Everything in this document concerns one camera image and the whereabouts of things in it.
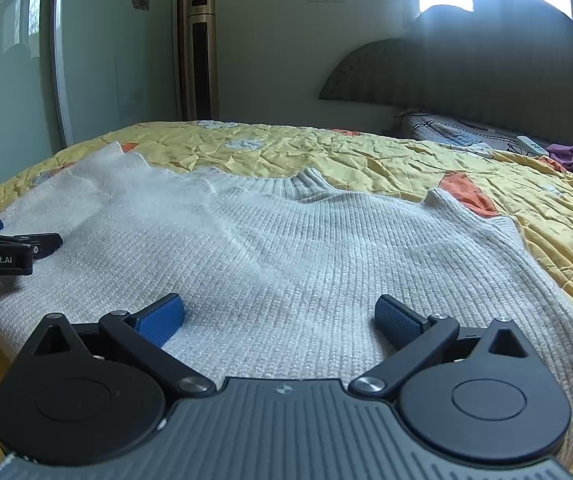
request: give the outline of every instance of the white power strip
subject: white power strip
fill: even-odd
[[[542,146],[536,144],[533,140],[526,136],[519,136],[516,139],[516,142],[518,143],[518,146],[525,150],[527,153],[535,153],[536,155],[542,156],[549,154],[549,152],[547,152],[547,150],[545,150]]]

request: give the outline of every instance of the purple towel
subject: purple towel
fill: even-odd
[[[573,146],[552,144],[547,148],[549,156],[562,164],[567,170],[573,171]]]

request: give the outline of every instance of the white sweater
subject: white sweater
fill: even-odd
[[[573,307],[508,218],[485,220],[449,193],[422,203],[331,187],[315,170],[245,178],[151,168],[117,143],[15,202],[3,234],[59,232],[63,247],[0,299],[11,357],[44,314],[92,322],[168,292],[185,301],[164,349],[225,376],[345,383],[390,352],[374,330],[391,294],[464,326],[513,318],[573,408]],[[573,465],[573,420],[559,454]]]

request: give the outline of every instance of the curved headboard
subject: curved headboard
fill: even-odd
[[[573,144],[573,21],[542,0],[435,6],[345,57],[321,99],[413,106]]]

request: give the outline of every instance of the yellow bedsheet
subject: yellow bedsheet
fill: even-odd
[[[415,202],[438,186],[445,171],[465,172],[500,213],[518,221],[531,253],[573,301],[573,175],[512,153],[487,160],[433,142],[289,126],[136,124],[63,150],[1,184],[0,212],[61,168],[115,140],[177,173],[217,166],[246,176],[286,177],[314,167],[340,189]],[[0,352],[0,378],[7,366]]]

